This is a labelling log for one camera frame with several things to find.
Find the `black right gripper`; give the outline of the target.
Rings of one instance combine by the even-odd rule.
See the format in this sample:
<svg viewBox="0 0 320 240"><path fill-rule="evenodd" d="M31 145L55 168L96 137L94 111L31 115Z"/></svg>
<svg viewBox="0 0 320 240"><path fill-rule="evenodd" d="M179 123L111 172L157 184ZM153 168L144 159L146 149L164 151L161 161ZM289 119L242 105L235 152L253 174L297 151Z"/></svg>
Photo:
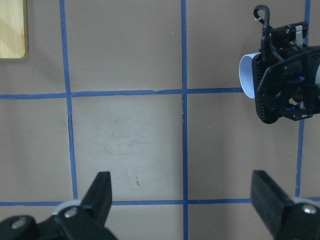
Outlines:
<svg viewBox="0 0 320 240"><path fill-rule="evenodd" d="M282 52L296 48L306 47L305 38L309 30L306 21L292 23L282 27L272 28L269 21L260 21L262 23L262 38L260 54L263 62L279 59L282 61L285 57Z"/></svg>

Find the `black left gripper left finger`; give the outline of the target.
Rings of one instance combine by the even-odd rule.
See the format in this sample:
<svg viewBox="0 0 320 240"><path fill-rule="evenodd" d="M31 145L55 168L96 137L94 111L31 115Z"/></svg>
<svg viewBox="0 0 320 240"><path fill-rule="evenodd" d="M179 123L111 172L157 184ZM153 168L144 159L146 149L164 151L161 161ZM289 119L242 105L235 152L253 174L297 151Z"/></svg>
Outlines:
<svg viewBox="0 0 320 240"><path fill-rule="evenodd" d="M112 206L109 171L99 172L82 200L63 202L49 218L14 215L0 222L2 240L115 240L105 227Z"/></svg>

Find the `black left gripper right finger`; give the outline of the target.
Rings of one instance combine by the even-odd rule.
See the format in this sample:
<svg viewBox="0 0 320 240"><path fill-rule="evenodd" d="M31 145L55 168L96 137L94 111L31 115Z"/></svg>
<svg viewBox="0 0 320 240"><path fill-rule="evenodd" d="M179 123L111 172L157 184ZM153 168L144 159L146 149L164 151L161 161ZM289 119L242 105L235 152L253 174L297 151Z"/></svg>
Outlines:
<svg viewBox="0 0 320 240"><path fill-rule="evenodd" d="M274 240L320 238L320 206L288 196L264 170L252 172L251 204Z"/></svg>

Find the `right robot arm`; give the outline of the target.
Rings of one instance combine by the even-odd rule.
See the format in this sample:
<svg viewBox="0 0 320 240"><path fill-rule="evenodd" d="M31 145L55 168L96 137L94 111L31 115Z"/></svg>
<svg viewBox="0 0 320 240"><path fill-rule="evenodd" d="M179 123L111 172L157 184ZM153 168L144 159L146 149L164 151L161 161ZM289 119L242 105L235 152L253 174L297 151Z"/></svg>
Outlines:
<svg viewBox="0 0 320 240"><path fill-rule="evenodd" d="M258 89L272 85L285 88L320 87L320 47L305 44L309 25L302 21L272 28L263 20L261 66L263 77Z"/></svg>

